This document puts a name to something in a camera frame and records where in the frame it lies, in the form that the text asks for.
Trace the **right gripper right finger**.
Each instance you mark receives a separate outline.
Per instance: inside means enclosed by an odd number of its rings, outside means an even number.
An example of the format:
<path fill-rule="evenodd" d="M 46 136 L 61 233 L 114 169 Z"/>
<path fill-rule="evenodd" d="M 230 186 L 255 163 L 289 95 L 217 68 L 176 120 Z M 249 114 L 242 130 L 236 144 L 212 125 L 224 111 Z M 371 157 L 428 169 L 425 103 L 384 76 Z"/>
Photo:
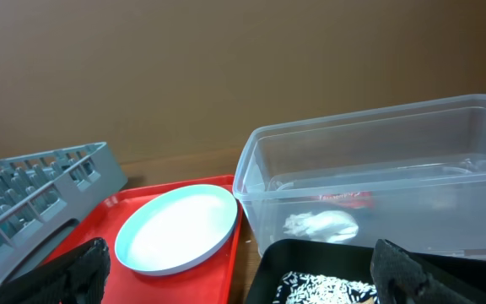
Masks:
<path fill-rule="evenodd" d="M 388 240 L 376 242 L 370 274 L 381 304 L 486 303 L 486 292 Z"/>

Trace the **white napkin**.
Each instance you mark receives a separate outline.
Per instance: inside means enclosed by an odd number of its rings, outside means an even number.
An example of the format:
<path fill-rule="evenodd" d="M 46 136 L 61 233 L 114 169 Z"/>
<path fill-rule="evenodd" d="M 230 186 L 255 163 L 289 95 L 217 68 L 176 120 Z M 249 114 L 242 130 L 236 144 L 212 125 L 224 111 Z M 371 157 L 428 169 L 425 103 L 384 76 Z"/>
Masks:
<path fill-rule="evenodd" d="M 359 225 L 347 212 L 328 210 L 319 214 L 292 214 L 284 222 L 284 233 L 314 242 L 345 243 L 355 238 Z"/>

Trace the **red snack wrapper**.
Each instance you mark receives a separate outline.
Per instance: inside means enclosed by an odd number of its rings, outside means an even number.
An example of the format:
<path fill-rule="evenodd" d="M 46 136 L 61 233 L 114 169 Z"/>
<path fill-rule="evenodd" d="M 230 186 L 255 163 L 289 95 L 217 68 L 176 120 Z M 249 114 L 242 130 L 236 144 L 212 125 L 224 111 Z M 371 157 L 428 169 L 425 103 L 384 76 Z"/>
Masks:
<path fill-rule="evenodd" d="M 310 199 L 344 209 L 371 209 L 374 207 L 371 192 L 322 194 Z"/>

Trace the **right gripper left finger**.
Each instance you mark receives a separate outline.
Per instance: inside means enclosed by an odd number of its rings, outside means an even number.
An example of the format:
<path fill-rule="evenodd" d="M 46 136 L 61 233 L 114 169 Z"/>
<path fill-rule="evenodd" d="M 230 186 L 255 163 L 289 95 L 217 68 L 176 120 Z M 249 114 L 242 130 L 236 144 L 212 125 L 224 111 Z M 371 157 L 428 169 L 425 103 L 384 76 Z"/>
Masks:
<path fill-rule="evenodd" d="M 100 304 L 110 269 L 107 242 L 96 237 L 0 285 L 0 304 Z"/>

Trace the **brown food scraps with rice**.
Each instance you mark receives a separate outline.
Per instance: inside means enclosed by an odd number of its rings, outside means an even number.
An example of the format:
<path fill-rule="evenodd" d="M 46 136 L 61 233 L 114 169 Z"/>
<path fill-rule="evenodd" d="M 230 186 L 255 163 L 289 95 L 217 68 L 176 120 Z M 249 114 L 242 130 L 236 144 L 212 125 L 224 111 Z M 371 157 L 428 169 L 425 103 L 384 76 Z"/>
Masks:
<path fill-rule="evenodd" d="M 273 304 L 377 304 L 374 285 L 333 276 L 288 272 L 276 289 Z"/>

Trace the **large light blue plate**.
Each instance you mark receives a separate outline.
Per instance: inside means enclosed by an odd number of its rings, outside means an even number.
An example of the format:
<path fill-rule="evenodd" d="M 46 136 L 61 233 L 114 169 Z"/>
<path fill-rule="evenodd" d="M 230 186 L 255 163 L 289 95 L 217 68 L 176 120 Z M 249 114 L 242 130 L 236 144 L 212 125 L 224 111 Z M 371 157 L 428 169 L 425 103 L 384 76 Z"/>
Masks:
<path fill-rule="evenodd" d="M 228 241 L 238 214 L 238 203 L 223 187 L 177 188 L 126 220 L 116 236 L 116 258 L 139 274 L 181 273 L 211 258 Z"/>

